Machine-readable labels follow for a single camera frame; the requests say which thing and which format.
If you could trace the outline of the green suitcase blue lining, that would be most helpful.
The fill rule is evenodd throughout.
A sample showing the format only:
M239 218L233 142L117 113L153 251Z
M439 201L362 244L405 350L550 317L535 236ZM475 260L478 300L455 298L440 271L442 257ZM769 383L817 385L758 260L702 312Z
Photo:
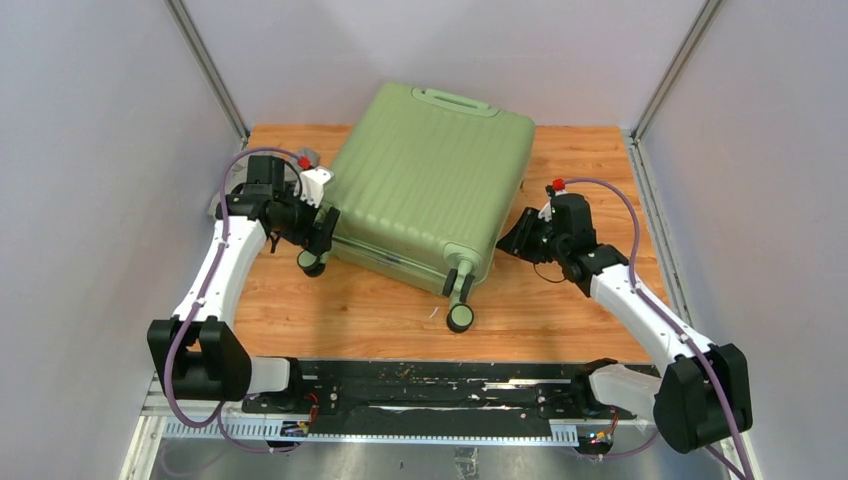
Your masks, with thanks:
M383 84L331 163L334 255L466 301L488 275L535 129L468 97Z

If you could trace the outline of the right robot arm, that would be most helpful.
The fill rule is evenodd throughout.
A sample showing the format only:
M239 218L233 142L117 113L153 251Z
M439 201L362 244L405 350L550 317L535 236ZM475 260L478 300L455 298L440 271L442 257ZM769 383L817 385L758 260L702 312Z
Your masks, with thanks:
M640 373L609 358L583 365L570 392L577 413L592 418L608 407L623 409L654 424L681 454L738 440L752 427L743 352L683 322L646 287L631 260L599 242L584 196L558 194L541 210L526 208L497 247L531 264L557 263L565 280L627 329L658 372Z

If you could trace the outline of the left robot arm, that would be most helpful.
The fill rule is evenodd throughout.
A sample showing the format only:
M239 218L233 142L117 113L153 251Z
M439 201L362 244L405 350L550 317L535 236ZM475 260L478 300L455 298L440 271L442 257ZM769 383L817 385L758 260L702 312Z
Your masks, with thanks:
M340 217L322 202L334 174L278 148L239 154L246 177L222 183L211 242L188 293L169 318L154 320L147 342L166 398L239 401L267 394L283 413L306 400L299 366L286 357L250 355L234 332L247 275L265 246L284 241L300 248L299 269L323 273Z

